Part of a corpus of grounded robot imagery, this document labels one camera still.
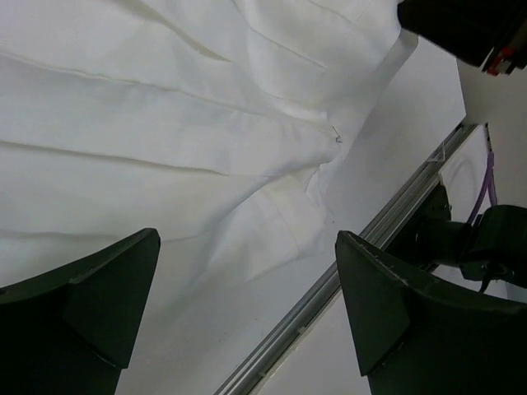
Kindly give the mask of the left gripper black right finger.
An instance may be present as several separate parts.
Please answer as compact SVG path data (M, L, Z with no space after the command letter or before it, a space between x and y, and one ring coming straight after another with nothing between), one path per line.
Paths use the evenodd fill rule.
M335 254L372 393L525 394L525 304L442 280L348 231Z

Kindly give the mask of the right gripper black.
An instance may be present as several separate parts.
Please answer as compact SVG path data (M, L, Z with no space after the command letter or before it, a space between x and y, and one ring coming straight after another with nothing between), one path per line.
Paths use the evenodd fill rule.
M405 0L400 25L492 76L526 67L526 2Z

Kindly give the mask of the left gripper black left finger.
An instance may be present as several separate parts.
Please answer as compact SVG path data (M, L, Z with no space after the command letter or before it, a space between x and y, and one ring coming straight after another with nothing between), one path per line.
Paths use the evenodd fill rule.
M113 394L132 357L160 252L143 229L1 289L3 394Z

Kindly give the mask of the white pleated skirt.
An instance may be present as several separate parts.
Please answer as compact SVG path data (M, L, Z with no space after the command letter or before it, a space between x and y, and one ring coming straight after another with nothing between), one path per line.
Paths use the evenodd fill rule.
M329 180L417 44L397 6L2 2L2 282L145 227L182 283L321 252Z

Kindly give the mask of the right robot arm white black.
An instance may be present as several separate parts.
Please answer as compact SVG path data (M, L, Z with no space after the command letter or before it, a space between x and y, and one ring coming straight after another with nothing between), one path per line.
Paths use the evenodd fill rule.
M403 29L491 76L526 65L524 1L402 1ZM526 210L497 201L494 152L487 149L482 186L466 222L428 220L416 233L424 263L457 267L485 291L491 281L526 286Z

